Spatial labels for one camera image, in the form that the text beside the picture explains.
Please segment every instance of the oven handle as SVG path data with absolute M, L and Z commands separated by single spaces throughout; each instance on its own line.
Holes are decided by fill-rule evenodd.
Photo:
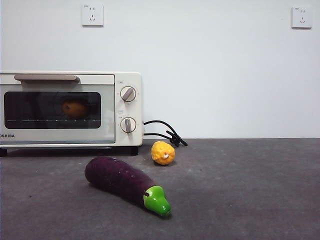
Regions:
M 65 81 L 65 82 L 79 82 L 79 78 L 76 75 L 66 74 L 16 74 L 14 79 L 17 81 Z

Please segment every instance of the electrical outlet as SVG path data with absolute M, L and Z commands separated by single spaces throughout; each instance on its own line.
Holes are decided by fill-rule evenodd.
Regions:
M 310 7 L 293 7 L 292 8 L 292 28 L 311 29 L 312 12 Z
M 82 5 L 82 26 L 103 26 L 104 6 L 102 4 Z

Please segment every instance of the oven foot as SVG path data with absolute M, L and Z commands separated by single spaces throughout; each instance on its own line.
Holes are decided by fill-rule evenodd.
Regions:
M 7 149 L 0 148 L 0 157 L 5 157 L 8 155 Z
M 131 147 L 130 147 L 130 154 L 131 154 L 132 156 L 138 155 L 138 147 L 137 147 L 137 146 L 131 146 Z

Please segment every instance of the toshiba logo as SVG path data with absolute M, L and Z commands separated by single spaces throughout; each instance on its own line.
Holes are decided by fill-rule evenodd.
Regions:
M 0 138 L 14 138 L 14 134 L 0 134 Z

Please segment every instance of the black power cord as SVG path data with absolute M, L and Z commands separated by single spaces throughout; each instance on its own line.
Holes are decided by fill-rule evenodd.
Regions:
M 171 137 L 169 136 L 166 136 L 166 135 L 163 135 L 163 134 L 160 134 L 160 133 L 155 133 L 155 132 L 151 132 L 151 133 L 145 133 L 144 135 L 145 136 L 151 136 L 151 135 L 155 135 L 155 136 L 160 136 L 160 137 L 163 137 L 165 139 L 169 139 L 170 140 L 170 143 L 176 145 L 177 147 L 179 147 L 179 144 L 182 143 L 184 146 L 188 146 L 188 144 L 183 141 L 183 139 L 177 134 L 177 132 L 166 122 L 164 121 L 161 121 L 161 120 L 152 120 L 152 121 L 147 121 L 144 123 L 144 125 L 147 125 L 147 124 L 153 124 L 153 123 L 160 123 L 160 124 L 164 124 L 166 125 L 168 128 L 170 128 L 170 131 L 165 131 L 167 134 L 169 134 Z

